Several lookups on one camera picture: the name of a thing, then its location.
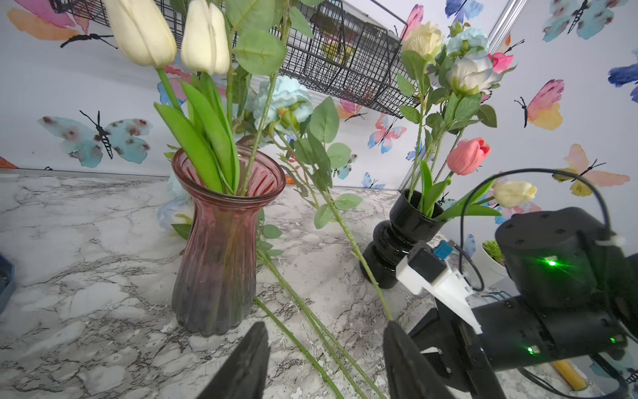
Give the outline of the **light blue flower bunch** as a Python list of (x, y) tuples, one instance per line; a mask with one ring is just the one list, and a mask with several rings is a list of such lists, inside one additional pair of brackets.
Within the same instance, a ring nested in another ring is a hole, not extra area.
[(362, 203), (362, 198), (350, 194), (338, 198), (332, 195), (333, 171), (345, 166), (352, 154), (347, 145), (336, 141), (340, 118), (335, 103), (330, 96), (327, 97), (312, 109), (306, 120), (300, 121), (296, 111), (303, 105), (302, 101), (298, 101), (292, 106), (277, 108), (272, 130), (279, 136), (289, 156), (297, 161), (302, 170), (301, 179), (307, 189), (322, 196), (323, 203), (317, 206), (314, 217), (315, 227), (322, 229), (332, 221), (341, 226), (352, 245), (353, 253), (372, 282), (386, 318), (392, 320), (390, 306), (343, 216), (345, 211), (357, 208)]

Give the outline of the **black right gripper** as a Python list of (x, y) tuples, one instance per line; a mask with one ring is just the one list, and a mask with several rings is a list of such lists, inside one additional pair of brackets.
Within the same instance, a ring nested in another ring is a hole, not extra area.
[(420, 351), (437, 349), (423, 356), (445, 386), (468, 392), (473, 398), (506, 398), (475, 330), (440, 300), (409, 337)]

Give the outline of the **light blue flower stem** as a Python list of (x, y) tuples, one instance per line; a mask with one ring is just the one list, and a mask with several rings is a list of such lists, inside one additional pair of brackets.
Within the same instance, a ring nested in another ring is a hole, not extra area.
[[(279, 76), (274, 83), (264, 81), (260, 84), (258, 91), (251, 90), (245, 108), (246, 112), (252, 113), (255, 127), (261, 127), (264, 134), (266, 134), (267, 130), (272, 131), (279, 126), (278, 129), (280, 131), (289, 131), (289, 135), (291, 135), (294, 128), (284, 126), (284, 117), (289, 114), (292, 124), (306, 121), (312, 114), (313, 105), (308, 89), (297, 79)], [(332, 381), (325, 368), (322, 367), (322, 364), (315, 359), (280, 319), (265, 306), (263, 306), (263, 311), (293, 341), (312, 366), (320, 373), (335, 398), (343, 398), (341, 391)]]
[(355, 304), (346, 297), (346, 284), (358, 262), (352, 245), (335, 221), (317, 229), (312, 222), (315, 210), (292, 199), (291, 189), (283, 196), (259, 222), (258, 243), (271, 249), (260, 249), (258, 261), (291, 299), (284, 312), (298, 310), (317, 335), (322, 355), (336, 364), (355, 394), (382, 398), (384, 393), (362, 367), (364, 358), (356, 353), (355, 341), (368, 328), (355, 329), (345, 320)]
[(488, 36), (477, 28), (467, 28), (450, 38), (446, 44), (448, 54), (463, 53), (474, 48), (488, 50)]

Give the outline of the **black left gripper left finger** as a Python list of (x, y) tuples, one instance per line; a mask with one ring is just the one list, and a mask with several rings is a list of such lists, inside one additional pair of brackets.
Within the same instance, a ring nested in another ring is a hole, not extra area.
[(267, 327), (265, 322), (257, 322), (196, 398), (263, 398), (269, 357)]

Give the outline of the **pale blue white rose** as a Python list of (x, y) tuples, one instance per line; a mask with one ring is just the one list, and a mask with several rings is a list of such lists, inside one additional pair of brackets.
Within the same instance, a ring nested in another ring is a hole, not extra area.
[(487, 94), (502, 79), (487, 53), (466, 55), (450, 68), (445, 77), (453, 91), (464, 96)]

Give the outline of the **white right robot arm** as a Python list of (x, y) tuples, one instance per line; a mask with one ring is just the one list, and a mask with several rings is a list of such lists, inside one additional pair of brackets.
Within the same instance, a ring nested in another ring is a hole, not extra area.
[(495, 233), (517, 295), (470, 310), (438, 300), (410, 338), (445, 387), (504, 395), (498, 372), (621, 352), (637, 329), (637, 259), (583, 209), (516, 214)]

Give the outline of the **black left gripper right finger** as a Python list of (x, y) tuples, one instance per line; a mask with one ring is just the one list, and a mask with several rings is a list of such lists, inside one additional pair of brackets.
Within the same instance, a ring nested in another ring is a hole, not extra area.
[(430, 363), (396, 321), (383, 335), (385, 370), (391, 399), (453, 399)]

